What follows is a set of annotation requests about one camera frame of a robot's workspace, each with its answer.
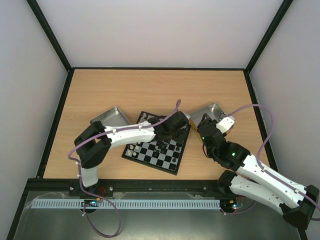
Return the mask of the black chess pieces pile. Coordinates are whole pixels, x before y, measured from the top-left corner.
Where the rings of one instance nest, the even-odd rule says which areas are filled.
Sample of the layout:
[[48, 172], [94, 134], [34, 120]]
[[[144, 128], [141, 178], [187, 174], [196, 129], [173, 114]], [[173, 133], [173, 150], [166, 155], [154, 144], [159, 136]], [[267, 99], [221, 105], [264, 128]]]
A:
[[169, 142], [168, 141], [157, 141], [155, 144], [154, 151], [159, 153], [159, 154], [167, 154], [169, 147]]

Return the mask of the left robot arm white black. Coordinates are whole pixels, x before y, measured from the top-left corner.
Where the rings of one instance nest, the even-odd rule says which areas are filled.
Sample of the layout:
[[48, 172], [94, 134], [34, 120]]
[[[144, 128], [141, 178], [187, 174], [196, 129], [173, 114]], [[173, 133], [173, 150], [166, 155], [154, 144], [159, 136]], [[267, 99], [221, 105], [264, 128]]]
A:
[[183, 142], [187, 134], [190, 115], [174, 111], [168, 116], [152, 117], [137, 124], [126, 126], [104, 126], [100, 121], [92, 123], [74, 141], [75, 148], [68, 154], [76, 153], [79, 159], [79, 178], [82, 186], [91, 187], [98, 183], [98, 166], [109, 150], [138, 142], [174, 140]]

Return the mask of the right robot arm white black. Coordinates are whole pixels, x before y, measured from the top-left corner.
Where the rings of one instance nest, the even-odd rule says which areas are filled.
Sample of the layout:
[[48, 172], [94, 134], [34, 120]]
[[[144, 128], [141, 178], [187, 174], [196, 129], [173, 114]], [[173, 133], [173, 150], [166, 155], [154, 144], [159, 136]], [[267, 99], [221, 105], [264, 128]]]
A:
[[197, 126], [207, 157], [225, 168], [218, 179], [218, 191], [224, 196], [233, 193], [251, 198], [278, 212], [298, 230], [306, 230], [317, 208], [319, 189], [284, 177], [248, 149], [227, 141], [227, 131], [233, 125], [230, 117], [216, 121], [205, 113]]

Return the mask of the black silver chess board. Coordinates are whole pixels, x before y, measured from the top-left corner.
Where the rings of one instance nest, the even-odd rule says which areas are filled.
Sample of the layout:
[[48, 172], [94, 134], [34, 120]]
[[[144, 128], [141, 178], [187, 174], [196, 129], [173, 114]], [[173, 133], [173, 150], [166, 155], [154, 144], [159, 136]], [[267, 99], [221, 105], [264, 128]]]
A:
[[[142, 111], [137, 122], [140, 124], [144, 121], [147, 121], [153, 125], [160, 122], [161, 120], [163, 120], [163, 122], [155, 126], [155, 137], [152, 139], [152, 141], [127, 144], [122, 153], [122, 158], [170, 173], [172, 175], [177, 175], [187, 139], [184, 142], [166, 140], [169, 142], [167, 153], [157, 153], [154, 151], [156, 142], [158, 142], [156, 141], [156, 127], [164, 127], [166, 130], [178, 130], [183, 126], [189, 125], [190, 130], [191, 126], [189, 124], [189, 119], [181, 111], [175, 112], [167, 120], [165, 120], [165, 117], [163, 115], [157, 116]], [[139, 148], [139, 154], [137, 158], [126, 156], [127, 149], [134, 148]]]

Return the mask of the white chess piece row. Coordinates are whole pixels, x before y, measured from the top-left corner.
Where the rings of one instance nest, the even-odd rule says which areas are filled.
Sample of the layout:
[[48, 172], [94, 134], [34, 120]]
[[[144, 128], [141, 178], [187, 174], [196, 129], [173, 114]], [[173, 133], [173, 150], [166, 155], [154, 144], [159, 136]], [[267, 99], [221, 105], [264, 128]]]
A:
[[134, 149], [130, 149], [128, 148], [125, 155], [130, 157], [130, 158], [137, 158], [139, 155], [139, 148], [134, 148]]

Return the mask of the gold tin box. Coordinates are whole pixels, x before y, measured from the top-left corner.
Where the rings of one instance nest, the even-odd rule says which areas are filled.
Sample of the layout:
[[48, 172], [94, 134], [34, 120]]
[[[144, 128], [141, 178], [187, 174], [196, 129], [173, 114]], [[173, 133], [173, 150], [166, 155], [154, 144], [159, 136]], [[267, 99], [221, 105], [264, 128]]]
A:
[[215, 119], [218, 122], [221, 114], [223, 113], [227, 114], [220, 108], [220, 106], [217, 103], [211, 103], [209, 105], [206, 105], [204, 107], [197, 109], [190, 115], [189, 123], [191, 125], [191, 128], [193, 129], [193, 131], [195, 132], [198, 139], [203, 145], [205, 145], [208, 141], [210, 142], [211, 141], [210, 138], [212, 136], [218, 136], [218, 140], [220, 140], [222, 137], [225, 137], [228, 134], [228, 132], [231, 130], [230, 129], [226, 133], [221, 133], [220, 130], [218, 130], [216, 127], [215, 132], [212, 136], [200, 136], [200, 134], [198, 133], [198, 124], [200, 123], [203, 114], [208, 114], [212, 119]]

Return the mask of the silver tin lid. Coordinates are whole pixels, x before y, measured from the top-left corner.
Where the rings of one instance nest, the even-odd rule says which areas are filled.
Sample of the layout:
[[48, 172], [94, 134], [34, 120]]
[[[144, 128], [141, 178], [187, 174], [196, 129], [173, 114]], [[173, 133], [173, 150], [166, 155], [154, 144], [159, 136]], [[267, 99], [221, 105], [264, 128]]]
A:
[[107, 111], [90, 120], [90, 124], [100, 121], [103, 126], [122, 127], [130, 125], [129, 120], [118, 106], [114, 106]]

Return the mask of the black aluminium frame rail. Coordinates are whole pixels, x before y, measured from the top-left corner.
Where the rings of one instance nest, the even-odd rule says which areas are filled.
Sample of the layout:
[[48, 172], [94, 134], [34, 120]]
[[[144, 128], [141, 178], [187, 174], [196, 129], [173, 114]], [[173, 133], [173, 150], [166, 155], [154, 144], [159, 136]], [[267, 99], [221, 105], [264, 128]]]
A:
[[[231, 191], [220, 189], [217, 180], [100, 179], [85, 190], [104, 197], [113, 197], [116, 193], [187, 193], [217, 199], [237, 197]], [[30, 178], [23, 192], [67, 192], [72, 197], [87, 196], [78, 179]]]

